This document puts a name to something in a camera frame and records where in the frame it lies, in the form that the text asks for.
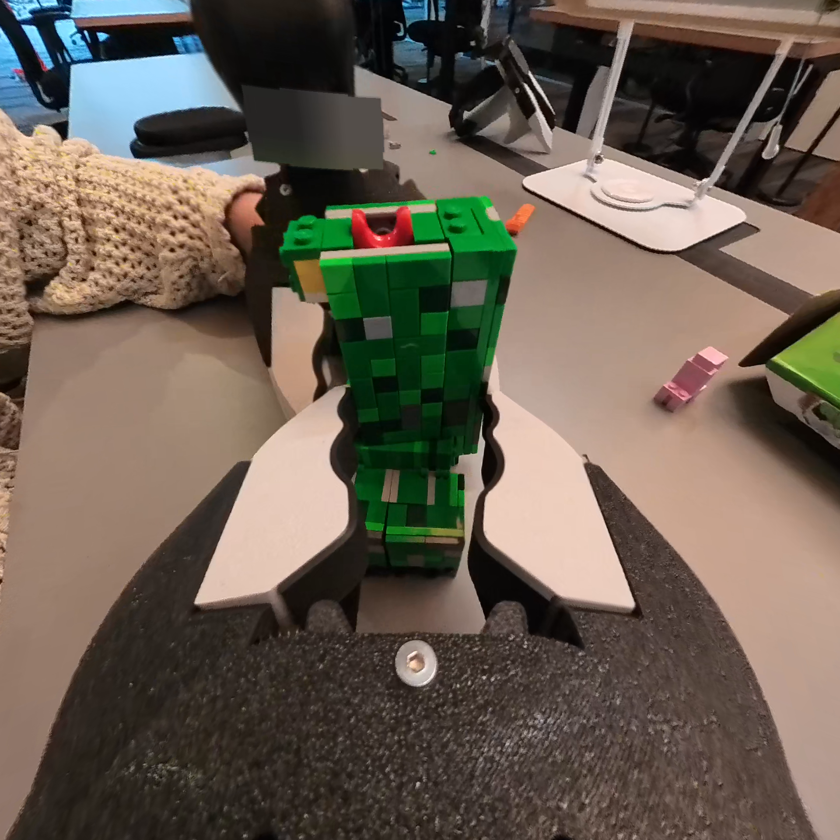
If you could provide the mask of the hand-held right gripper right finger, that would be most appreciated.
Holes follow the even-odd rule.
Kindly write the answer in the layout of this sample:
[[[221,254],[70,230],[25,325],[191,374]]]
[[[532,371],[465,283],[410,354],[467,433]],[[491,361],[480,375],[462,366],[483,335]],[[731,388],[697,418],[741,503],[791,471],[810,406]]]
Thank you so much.
[[[467,564],[485,618],[508,602],[529,631],[573,631],[572,610],[635,614],[584,457],[500,392],[482,409],[484,488]]]

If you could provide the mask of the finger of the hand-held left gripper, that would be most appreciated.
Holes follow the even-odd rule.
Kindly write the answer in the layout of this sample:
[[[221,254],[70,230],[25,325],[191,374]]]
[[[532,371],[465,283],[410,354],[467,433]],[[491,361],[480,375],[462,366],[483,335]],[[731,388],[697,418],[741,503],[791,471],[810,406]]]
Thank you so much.
[[[291,289],[274,289],[270,338],[269,377],[285,420],[343,383],[340,352],[329,348],[331,316],[321,304],[302,301]]]

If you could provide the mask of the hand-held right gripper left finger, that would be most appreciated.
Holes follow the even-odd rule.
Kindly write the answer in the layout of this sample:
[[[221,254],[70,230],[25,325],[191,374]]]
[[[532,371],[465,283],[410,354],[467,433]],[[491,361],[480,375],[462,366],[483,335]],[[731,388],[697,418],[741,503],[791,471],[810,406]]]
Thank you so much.
[[[269,606],[302,626],[318,602],[356,628],[368,567],[354,490],[357,416],[346,385],[285,422],[249,461],[196,594],[201,611]]]

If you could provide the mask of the green lego creeper figure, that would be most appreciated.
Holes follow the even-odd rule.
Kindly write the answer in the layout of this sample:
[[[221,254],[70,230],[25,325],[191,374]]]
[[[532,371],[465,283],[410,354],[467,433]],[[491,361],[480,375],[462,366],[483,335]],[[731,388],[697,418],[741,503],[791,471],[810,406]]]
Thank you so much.
[[[369,571],[455,574],[517,246],[487,196],[333,206],[279,255],[329,308],[358,417],[353,480]]]

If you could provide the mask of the person's left forearm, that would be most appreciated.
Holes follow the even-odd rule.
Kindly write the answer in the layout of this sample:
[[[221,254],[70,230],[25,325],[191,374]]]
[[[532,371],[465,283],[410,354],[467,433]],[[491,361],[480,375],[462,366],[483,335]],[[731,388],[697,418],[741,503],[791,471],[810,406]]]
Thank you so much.
[[[34,315],[125,302],[177,310],[245,283],[224,226],[255,175],[130,161],[51,127],[21,133],[1,115],[1,345],[28,344]]]

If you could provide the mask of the pink lego pig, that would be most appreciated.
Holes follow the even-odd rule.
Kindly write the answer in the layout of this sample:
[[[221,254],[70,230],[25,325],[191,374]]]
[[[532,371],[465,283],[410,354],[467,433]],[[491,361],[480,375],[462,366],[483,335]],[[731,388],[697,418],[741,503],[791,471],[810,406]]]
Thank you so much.
[[[728,356],[713,347],[695,353],[684,362],[674,377],[654,395],[654,404],[675,412],[693,402],[717,375]]]

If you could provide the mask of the green lego set box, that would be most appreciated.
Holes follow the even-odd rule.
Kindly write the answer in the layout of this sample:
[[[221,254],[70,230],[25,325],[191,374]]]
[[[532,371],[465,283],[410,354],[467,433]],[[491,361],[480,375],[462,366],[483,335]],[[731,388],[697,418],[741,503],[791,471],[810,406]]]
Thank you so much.
[[[839,290],[809,298],[738,365],[763,368],[775,403],[839,448]]]

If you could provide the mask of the person's left hand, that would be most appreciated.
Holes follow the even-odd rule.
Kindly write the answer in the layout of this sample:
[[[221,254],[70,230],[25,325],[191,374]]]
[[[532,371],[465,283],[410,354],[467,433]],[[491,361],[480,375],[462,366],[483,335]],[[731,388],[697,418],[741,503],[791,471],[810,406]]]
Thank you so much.
[[[254,229],[265,225],[259,212],[262,192],[242,192],[229,203],[224,226],[232,243],[243,257],[248,257],[254,240]]]

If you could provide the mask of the black oval case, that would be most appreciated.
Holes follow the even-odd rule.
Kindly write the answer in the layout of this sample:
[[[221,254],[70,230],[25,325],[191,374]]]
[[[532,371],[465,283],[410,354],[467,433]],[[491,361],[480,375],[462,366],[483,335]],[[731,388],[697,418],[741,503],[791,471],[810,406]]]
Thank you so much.
[[[244,115],[226,107],[159,112],[139,119],[129,144],[136,159],[230,152],[249,142]]]

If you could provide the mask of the black white folding stand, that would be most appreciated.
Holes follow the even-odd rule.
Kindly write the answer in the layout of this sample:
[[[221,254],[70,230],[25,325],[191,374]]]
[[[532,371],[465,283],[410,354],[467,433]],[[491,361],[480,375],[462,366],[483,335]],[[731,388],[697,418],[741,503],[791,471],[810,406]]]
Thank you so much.
[[[507,117],[504,144],[531,135],[543,153],[551,152],[555,110],[515,40],[507,35],[489,45],[485,57],[484,69],[454,92],[448,112],[450,129],[465,139]]]

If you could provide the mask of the cream knit sweater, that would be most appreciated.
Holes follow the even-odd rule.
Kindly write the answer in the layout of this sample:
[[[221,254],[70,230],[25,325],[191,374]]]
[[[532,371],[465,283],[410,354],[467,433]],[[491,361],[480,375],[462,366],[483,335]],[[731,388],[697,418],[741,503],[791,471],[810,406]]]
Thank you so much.
[[[1,581],[4,581],[9,514],[14,494],[21,430],[18,404],[1,392]]]

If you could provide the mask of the white book stand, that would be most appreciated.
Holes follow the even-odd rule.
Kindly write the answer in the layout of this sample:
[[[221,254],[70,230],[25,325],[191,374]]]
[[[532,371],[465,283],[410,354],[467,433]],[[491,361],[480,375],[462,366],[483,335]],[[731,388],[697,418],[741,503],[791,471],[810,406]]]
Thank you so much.
[[[581,15],[617,22],[616,49],[589,153],[583,161],[525,176],[525,191],[661,254],[678,253],[740,225],[746,217],[743,211],[707,195],[726,169],[792,46],[813,41],[821,29],[835,35],[838,13],[811,2],[777,7],[755,2],[585,2]],[[770,39],[775,47],[770,67],[728,144],[710,173],[691,188],[607,159],[603,153],[606,126],[637,22],[701,32],[730,28],[739,35],[753,31]]]

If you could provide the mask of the wooden table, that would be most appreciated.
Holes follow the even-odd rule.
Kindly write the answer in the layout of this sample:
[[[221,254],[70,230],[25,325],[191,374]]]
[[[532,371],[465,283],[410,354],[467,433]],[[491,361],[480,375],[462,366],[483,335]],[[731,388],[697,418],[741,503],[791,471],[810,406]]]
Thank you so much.
[[[531,20],[542,24],[573,26],[610,34],[617,32],[621,21],[613,14],[602,16],[585,10],[583,2],[557,2],[535,7],[528,15]],[[649,16],[634,19],[633,34],[681,45],[732,49],[765,56],[771,56],[784,39],[782,35],[757,29],[734,28],[715,23],[696,28],[672,21],[660,22]],[[790,57],[806,59],[835,57],[838,54],[838,38],[806,38],[803,35],[794,37],[789,51]]]

